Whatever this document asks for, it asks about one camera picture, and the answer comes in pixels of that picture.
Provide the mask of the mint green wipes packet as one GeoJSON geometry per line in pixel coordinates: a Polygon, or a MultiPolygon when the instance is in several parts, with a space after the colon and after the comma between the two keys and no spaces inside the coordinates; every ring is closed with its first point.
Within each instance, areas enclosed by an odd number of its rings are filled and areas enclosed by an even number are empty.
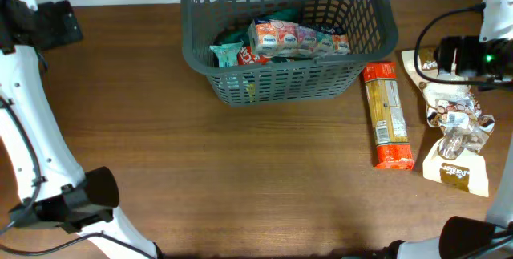
{"type": "MultiPolygon", "coordinates": [[[[217,46],[210,46],[218,61],[219,68],[235,67],[238,65],[237,56],[242,49],[243,43],[227,43],[217,46]]],[[[230,91],[240,89],[239,79],[232,72],[212,77],[216,80],[216,85],[221,88],[228,88],[230,91]]]]}

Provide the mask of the green Nescafe coffee bag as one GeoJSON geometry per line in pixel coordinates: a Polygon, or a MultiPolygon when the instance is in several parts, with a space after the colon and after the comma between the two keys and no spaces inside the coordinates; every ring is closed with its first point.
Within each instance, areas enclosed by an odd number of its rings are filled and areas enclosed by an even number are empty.
{"type": "MultiPolygon", "coordinates": [[[[281,20],[286,22],[298,22],[299,19],[299,11],[296,9],[285,9],[279,10],[277,12],[267,14],[265,16],[258,17],[260,20],[281,20]]],[[[224,30],[219,33],[214,40],[215,45],[224,45],[229,43],[238,43],[242,42],[243,47],[237,53],[237,62],[239,65],[249,65],[254,63],[287,63],[292,62],[291,58],[284,57],[272,57],[266,58],[261,55],[255,55],[252,52],[252,48],[250,47],[250,40],[248,36],[248,27],[240,28],[236,30],[224,30]]]]}

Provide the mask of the Kleenex tissue multipack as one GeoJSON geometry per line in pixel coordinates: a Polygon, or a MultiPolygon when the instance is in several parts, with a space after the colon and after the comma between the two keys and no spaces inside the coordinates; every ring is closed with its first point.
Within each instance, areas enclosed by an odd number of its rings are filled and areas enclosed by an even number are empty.
{"type": "Polygon", "coordinates": [[[255,19],[248,36],[252,51],[268,58],[312,59],[351,52],[346,32],[339,27],[255,19]]]}

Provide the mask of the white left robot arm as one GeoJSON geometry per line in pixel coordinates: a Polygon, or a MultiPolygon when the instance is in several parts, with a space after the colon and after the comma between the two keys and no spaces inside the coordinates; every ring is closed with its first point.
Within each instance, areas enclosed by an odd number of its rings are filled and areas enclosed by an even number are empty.
{"type": "Polygon", "coordinates": [[[82,39],[67,0],[1,0],[1,140],[20,199],[1,231],[60,228],[109,258],[161,258],[123,213],[111,170],[85,172],[73,157],[43,90],[42,52],[82,39]]]}

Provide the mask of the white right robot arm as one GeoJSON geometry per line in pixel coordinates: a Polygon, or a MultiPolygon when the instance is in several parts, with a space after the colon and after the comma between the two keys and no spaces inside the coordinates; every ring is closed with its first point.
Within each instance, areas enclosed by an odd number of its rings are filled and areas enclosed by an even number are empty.
{"type": "MultiPolygon", "coordinates": [[[[479,35],[446,36],[434,52],[436,68],[424,68],[418,39],[403,55],[403,65],[418,83],[426,101],[427,122],[440,127],[443,137],[422,157],[422,174],[451,183],[475,195],[485,181],[486,167],[479,150],[495,126],[481,115],[479,104],[466,95],[479,91],[512,91],[512,0],[474,0],[457,10],[440,9],[434,22],[451,15],[478,13],[479,35]]],[[[492,258],[512,256],[512,158],[507,157],[495,200],[484,221],[451,217],[438,237],[394,243],[398,258],[492,258]]]]}

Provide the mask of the beige rice pouch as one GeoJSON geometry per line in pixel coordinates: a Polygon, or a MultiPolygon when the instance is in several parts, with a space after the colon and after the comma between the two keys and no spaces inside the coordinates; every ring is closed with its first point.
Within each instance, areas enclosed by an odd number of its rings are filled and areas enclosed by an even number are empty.
{"type": "Polygon", "coordinates": [[[426,117],[431,127],[461,128],[471,132],[478,127],[491,134],[495,127],[492,115],[483,115],[479,101],[468,85],[433,83],[423,79],[414,68],[414,50],[401,53],[403,66],[426,101],[426,117]]]}

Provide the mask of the beige nut mix pouch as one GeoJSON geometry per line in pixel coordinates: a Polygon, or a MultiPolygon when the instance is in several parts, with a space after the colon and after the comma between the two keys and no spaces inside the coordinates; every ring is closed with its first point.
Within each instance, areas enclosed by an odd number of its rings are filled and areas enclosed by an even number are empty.
{"type": "Polygon", "coordinates": [[[494,131],[494,124],[442,125],[443,137],[422,162],[422,175],[477,196],[489,196],[486,161],[480,155],[494,131]]]}

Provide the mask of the red spaghetti pasta packet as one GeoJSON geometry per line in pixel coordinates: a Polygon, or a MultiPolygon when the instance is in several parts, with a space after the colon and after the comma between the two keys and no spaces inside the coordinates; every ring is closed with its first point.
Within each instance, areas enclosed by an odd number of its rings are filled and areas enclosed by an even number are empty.
{"type": "Polygon", "coordinates": [[[395,64],[368,63],[362,76],[378,154],[375,167],[411,170],[414,158],[399,97],[395,64]]]}

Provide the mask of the grey plastic mesh basket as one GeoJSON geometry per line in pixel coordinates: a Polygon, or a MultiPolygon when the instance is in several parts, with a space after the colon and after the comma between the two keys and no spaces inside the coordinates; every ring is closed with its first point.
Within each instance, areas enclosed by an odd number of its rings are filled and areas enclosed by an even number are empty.
{"type": "Polygon", "coordinates": [[[180,6],[184,59],[230,106],[333,98],[353,83],[368,62],[384,59],[398,41],[390,0],[181,0],[180,6]],[[342,28],[350,53],[218,66],[210,48],[219,34],[244,30],[254,18],[286,9],[297,10],[299,22],[342,28]]]}

